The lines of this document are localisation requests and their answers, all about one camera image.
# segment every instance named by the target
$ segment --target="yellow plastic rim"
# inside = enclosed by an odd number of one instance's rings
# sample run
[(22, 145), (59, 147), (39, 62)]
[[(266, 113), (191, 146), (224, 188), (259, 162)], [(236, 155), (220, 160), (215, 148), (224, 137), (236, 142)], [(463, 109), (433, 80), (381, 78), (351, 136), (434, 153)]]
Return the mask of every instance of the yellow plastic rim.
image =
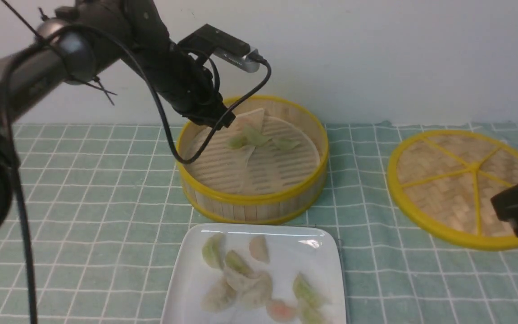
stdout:
[(191, 198), (191, 196), (189, 196), (187, 194), (187, 192), (185, 192), (185, 189), (183, 189), (183, 193), (185, 194), (185, 197), (187, 197), (187, 200), (191, 203), (191, 205), (193, 205), (193, 208), (197, 209), (197, 211), (199, 211), (203, 216), (207, 217), (208, 219), (211, 219), (212, 221), (216, 221), (218, 223), (234, 223), (234, 224), (279, 225), (279, 224), (286, 223), (286, 222), (296, 218), (297, 216), (301, 215), (306, 210), (308, 210), (309, 207), (311, 207), (311, 205), (313, 205), (313, 203), (315, 203), (315, 201), (317, 201), (317, 199), (323, 192), (324, 187), (325, 186), (321, 186), (321, 188), (319, 189), (319, 191), (317, 191), (317, 194), (315, 195), (313, 200), (311, 200), (307, 205), (305, 205), (298, 211), (294, 211), (293, 213), (283, 216), (283, 217), (279, 217), (278, 219), (270, 219), (270, 220), (264, 220), (264, 221), (239, 221), (239, 220), (233, 220), (233, 219), (226, 219), (225, 217), (223, 217), (221, 215), (217, 215), (217, 214), (201, 207), (194, 199)]
[[(225, 103), (225, 105), (229, 105), (230, 103), (235, 102), (237, 99), (239, 99), (239, 98), (229, 98), (229, 99), (226, 99), (224, 101), (224, 103)], [(327, 167), (327, 160), (329, 159), (329, 140), (327, 139), (327, 132), (325, 131), (325, 128), (323, 127), (323, 125), (321, 125), (321, 122), (317, 119), (317, 117), (315, 117), (315, 115), (313, 115), (309, 110), (305, 109), (304, 107), (301, 107), (300, 105), (297, 105), (296, 103), (285, 100), (285, 99), (281, 99), (281, 98), (273, 97), (273, 96), (252, 96), (251, 98), (249, 98), (247, 100), (254, 100), (254, 99), (255, 100), (272, 100), (272, 101), (277, 101), (280, 103), (292, 105), (293, 107), (299, 109), (300, 111), (302, 111), (303, 113), (306, 113), (309, 117), (311, 117), (311, 119), (313, 119), (313, 121), (315, 121), (315, 123), (317, 124), (317, 127), (319, 127), (319, 130), (323, 134), (323, 139), (324, 139), (323, 142), (325, 143), (325, 146), (323, 147), (323, 158), (321, 158), (321, 163), (319, 164), (319, 166), (317, 167), (315, 172), (313, 172), (308, 178), (306, 178), (304, 181), (296, 184), (295, 186), (293, 186), (289, 189), (286, 189), (284, 191), (280, 191), (279, 193), (269, 193), (266, 195), (256, 195), (256, 196), (235, 195), (232, 193), (227, 194), (227, 193), (222, 193), (221, 191), (211, 189), (211, 188), (203, 185), (199, 181), (195, 180), (195, 178), (193, 178), (193, 176), (191, 176), (191, 174), (189, 174), (189, 172), (187, 172), (187, 169), (185, 169), (185, 166), (183, 164), (178, 164), (179, 174), (181, 175), (181, 179), (183, 179), (183, 181), (185, 181), (191, 187), (193, 187), (193, 189), (199, 191), (200, 193), (202, 193), (203, 195), (205, 195), (211, 199), (214, 199), (216, 201), (221, 201), (223, 203), (230, 203), (232, 205), (242, 205), (242, 206), (268, 205), (271, 203), (279, 203), (280, 201), (284, 201), (286, 199), (295, 197), (295, 196), (299, 195), (300, 193), (304, 192), (306, 189), (309, 189), (311, 186), (313, 186), (313, 184), (319, 178), (319, 176), (321, 176), (321, 174), (323, 174), (325, 172), (325, 168)], [(181, 129), (181, 133), (179, 134), (179, 139), (177, 140), (177, 150), (179, 152), (180, 152), (179, 148), (181, 147), (181, 139), (183, 138), (183, 133), (185, 133), (185, 130), (187, 129), (187, 127), (189, 127), (190, 124), (191, 124), (190, 121), (188, 123), (186, 123), (185, 126), (183, 126), (183, 129)]]
[(454, 154), (450, 153), (448, 150), (445, 150), (444, 148), (441, 148), (440, 146), (436, 146), (439, 150), (441, 150), (444, 154), (451, 156), (455, 160), (461, 162), (466, 166), (465, 170), (462, 171), (454, 171), (449, 172), (448, 174), (438, 175), (436, 177), (430, 177), (427, 179), (423, 179), (417, 182), (414, 182), (414, 184), (418, 185), (420, 183), (429, 182), (435, 179), (440, 178), (446, 178), (458, 173), (463, 172), (471, 172), (473, 174), (473, 186), (474, 186), (474, 199), (476, 199), (476, 208), (477, 208), (477, 225), (478, 225), (478, 232), (481, 229), (480, 223), (481, 223), (481, 215), (480, 215), (480, 209), (479, 209), (479, 190), (477, 189), (477, 172), (482, 174), (483, 176), (486, 176), (490, 178), (491, 180), (500, 182), (504, 185), (513, 186), (511, 183), (506, 183), (505, 181), (502, 181), (501, 179), (498, 179), (492, 175), (487, 174), (486, 172), (482, 172), (479, 170), (481, 165), (492, 156), (492, 154), (496, 153), (497, 150), (503, 149), (506, 150), (508, 153), (512, 154), (518, 159), (518, 151), (512, 148), (511, 146), (508, 146), (500, 141), (497, 141), (493, 138), (487, 137), (485, 135), (481, 135), (478, 133), (471, 133), (470, 131), (463, 131), (463, 130), (433, 130), (433, 131), (426, 131), (425, 133), (420, 133), (418, 135), (414, 135), (412, 137), (409, 137), (405, 141), (401, 142), (397, 148), (393, 151), (391, 154), (391, 157), (389, 158), (389, 166), (387, 166), (387, 186), (389, 188), (389, 193), (391, 194), (391, 197), (393, 198), (393, 201), (397, 203), (399, 208), (403, 213), (405, 213), (415, 224), (417, 224), (420, 228), (426, 230), (427, 232), (430, 232), (434, 236), (441, 238), (442, 240), (448, 241), (452, 244), (456, 244), (459, 246), (463, 246), (465, 248), (474, 248), (477, 250), (486, 250), (486, 251), (500, 251), (500, 250), (508, 250), (511, 248), (518, 248), (518, 238), (516, 236), (502, 236), (502, 237), (491, 237), (491, 236), (481, 236), (481, 235), (475, 235), (475, 234), (468, 234), (465, 232), (461, 232), (459, 230), (455, 230), (452, 228), (447, 227), (446, 225), (434, 220), (430, 216), (426, 215), (426, 213), (423, 213), (419, 207), (415, 205), (409, 199), (409, 197), (406, 195), (403, 186), (401, 183), (399, 183), (399, 179), (397, 178), (397, 162), (399, 162), (399, 158), (401, 157), (401, 154), (412, 144), (418, 141), (423, 141), (427, 137), (430, 136), (437, 136), (437, 135), (463, 135), (467, 137), (477, 138), (482, 141), (490, 142), (494, 144), (497, 148), (486, 158), (484, 158), (481, 162), (478, 162), (478, 164), (470, 166), (463, 160), (461, 160), (458, 156), (455, 156)]

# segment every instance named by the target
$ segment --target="square plate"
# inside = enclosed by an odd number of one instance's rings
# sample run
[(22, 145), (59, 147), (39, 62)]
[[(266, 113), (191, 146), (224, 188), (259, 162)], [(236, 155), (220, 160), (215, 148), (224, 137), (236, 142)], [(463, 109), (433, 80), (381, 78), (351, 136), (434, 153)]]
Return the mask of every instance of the square plate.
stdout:
[[(337, 244), (324, 230), (308, 227), (244, 224), (201, 224), (189, 230), (177, 256), (171, 275), (163, 317), (165, 324), (265, 324), (275, 323), (265, 307), (245, 310), (235, 303), (223, 312), (213, 314), (201, 309), (201, 300), (222, 272), (205, 263), (201, 249), (207, 238), (224, 233), (222, 253), (235, 250), (255, 271), (268, 271), (273, 279), (274, 299), (296, 306), (292, 286), (301, 272), (329, 304), (321, 312), (333, 324), (346, 324), (345, 293)], [(269, 258), (266, 265), (251, 258), (249, 241), (264, 234)], [(296, 318), (291, 323), (298, 324)]]

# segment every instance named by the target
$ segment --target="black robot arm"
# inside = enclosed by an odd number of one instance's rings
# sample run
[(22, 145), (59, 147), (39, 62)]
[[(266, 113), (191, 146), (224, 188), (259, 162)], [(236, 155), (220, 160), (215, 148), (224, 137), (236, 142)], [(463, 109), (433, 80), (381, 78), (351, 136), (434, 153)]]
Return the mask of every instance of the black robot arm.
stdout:
[[(122, 59), (176, 112), (217, 131), (232, 123), (234, 106), (223, 104), (218, 74), (205, 68), (205, 61), (215, 54), (246, 72), (267, 63), (256, 49), (210, 25), (175, 44), (152, 0), (77, 0), (74, 6), (57, 8), (54, 18), (43, 15), (43, 20), (33, 45), (0, 59), (0, 225), (10, 208), (9, 171), (16, 154), (5, 133), (6, 115), (13, 123), (59, 84), (88, 84)], [(26, 59), (4, 76), (20, 57)], [(158, 108), (165, 125), (160, 103)]]

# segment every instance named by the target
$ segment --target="woven bamboo lid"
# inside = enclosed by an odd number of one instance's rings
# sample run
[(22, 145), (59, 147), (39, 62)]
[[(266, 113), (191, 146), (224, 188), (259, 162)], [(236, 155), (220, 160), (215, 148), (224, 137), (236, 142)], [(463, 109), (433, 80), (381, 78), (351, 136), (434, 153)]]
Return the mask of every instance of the woven bamboo lid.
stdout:
[(518, 183), (518, 152), (502, 142), (468, 131), (428, 131), (401, 143), (387, 177), (401, 210), (435, 236), (482, 250), (518, 246), (490, 201)]

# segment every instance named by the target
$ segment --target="green checkered tablecloth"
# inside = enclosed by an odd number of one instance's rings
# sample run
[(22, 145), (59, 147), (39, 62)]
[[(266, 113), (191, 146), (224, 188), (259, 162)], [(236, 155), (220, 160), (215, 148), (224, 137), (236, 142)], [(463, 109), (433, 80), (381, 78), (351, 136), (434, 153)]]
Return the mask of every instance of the green checkered tablecloth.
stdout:
[[(342, 246), (351, 323), (518, 324), (518, 249), (477, 252), (417, 228), (384, 172), (397, 144), (440, 127), (327, 125), (329, 178), (290, 225)], [(460, 127), (518, 148), (518, 124)], [(173, 129), (175, 137), (179, 127)], [(208, 220), (181, 191), (160, 127), (19, 125), (41, 324), (158, 324), (183, 236)], [(0, 229), (0, 324), (26, 324), (16, 213)]]

